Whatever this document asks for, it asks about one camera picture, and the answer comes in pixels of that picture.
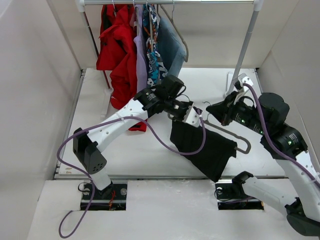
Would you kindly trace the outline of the black trousers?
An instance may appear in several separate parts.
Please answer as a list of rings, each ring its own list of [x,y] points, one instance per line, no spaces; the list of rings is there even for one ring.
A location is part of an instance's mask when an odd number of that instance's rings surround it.
[[[179,152],[198,153],[186,155],[196,168],[213,182],[218,182],[231,157],[237,156],[238,144],[216,132],[205,130],[206,139],[203,140],[203,128],[173,121],[170,141]]]

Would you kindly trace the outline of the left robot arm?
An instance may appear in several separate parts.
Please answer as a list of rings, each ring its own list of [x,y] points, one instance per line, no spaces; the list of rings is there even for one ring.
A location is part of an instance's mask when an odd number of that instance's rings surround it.
[[[129,128],[162,112],[182,123],[194,127],[200,125],[194,103],[177,100],[184,86],[179,78],[168,75],[160,84],[139,91],[99,127],[85,132],[81,132],[80,128],[75,130],[73,153],[93,180],[94,192],[100,198],[105,199],[111,195],[113,184],[107,173],[107,160],[102,153]]]

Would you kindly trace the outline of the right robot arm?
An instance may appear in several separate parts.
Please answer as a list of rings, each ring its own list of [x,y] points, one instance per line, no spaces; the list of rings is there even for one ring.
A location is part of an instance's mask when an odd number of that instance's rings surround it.
[[[288,224],[305,237],[320,236],[320,176],[315,170],[301,133],[286,124],[290,107],[275,93],[246,96],[232,92],[223,101],[206,108],[223,126],[239,123],[260,134],[260,144],[283,170],[294,189],[286,194],[243,171],[232,178],[231,191],[237,197],[253,197],[285,216]]]

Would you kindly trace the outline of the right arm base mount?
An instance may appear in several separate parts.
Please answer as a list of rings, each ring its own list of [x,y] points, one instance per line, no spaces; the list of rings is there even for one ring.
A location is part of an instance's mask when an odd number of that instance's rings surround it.
[[[232,182],[217,182],[214,197],[220,211],[264,210],[264,204],[260,200],[238,190]]]

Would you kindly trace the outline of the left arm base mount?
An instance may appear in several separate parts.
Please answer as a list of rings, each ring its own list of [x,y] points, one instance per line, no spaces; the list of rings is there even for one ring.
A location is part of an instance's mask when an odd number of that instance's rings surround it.
[[[78,185],[78,191],[82,193],[80,200],[80,209],[84,211],[89,205],[89,211],[125,211],[127,206],[127,183],[114,183],[110,193],[102,196],[98,190],[95,191],[93,200],[92,185],[88,182],[82,182]]]

